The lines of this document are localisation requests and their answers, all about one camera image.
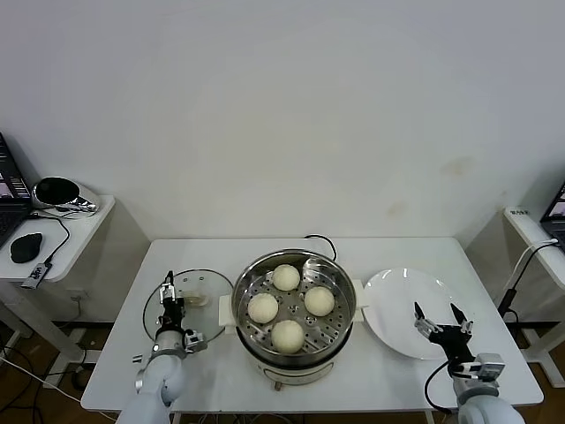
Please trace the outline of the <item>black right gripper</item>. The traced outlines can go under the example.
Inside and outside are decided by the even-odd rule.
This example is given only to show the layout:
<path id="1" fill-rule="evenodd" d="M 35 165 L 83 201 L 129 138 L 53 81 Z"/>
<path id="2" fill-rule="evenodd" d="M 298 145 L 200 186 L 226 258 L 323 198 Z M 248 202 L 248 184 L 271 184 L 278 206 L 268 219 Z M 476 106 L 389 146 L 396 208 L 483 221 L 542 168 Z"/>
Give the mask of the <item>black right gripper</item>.
<path id="1" fill-rule="evenodd" d="M 459 326 L 435 324 L 426 318 L 419 303 L 414 302 L 414 326 L 423 337 L 430 337 L 430 342 L 444 351 L 448 367 L 454 367 L 475 360 L 468 346 L 471 340 L 471 334 L 468 333 L 471 333 L 473 321 L 468 320 L 454 303 L 450 304 L 450 308 Z"/>

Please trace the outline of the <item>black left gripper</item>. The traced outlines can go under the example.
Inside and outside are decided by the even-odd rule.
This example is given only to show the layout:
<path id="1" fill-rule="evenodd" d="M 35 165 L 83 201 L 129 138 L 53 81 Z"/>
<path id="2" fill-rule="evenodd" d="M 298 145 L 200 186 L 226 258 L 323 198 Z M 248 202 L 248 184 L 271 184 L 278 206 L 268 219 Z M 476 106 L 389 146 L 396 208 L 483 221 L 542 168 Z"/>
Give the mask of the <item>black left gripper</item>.
<path id="1" fill-rule="evenodd" d="M 177 299 L 172 270 L 167 273 L 164 285 L 159 287 L 159 299 L 163 306 L 163 313 L 159 317 L 159 330 L 182 330 L 185 306 L 182 299 Z"/>

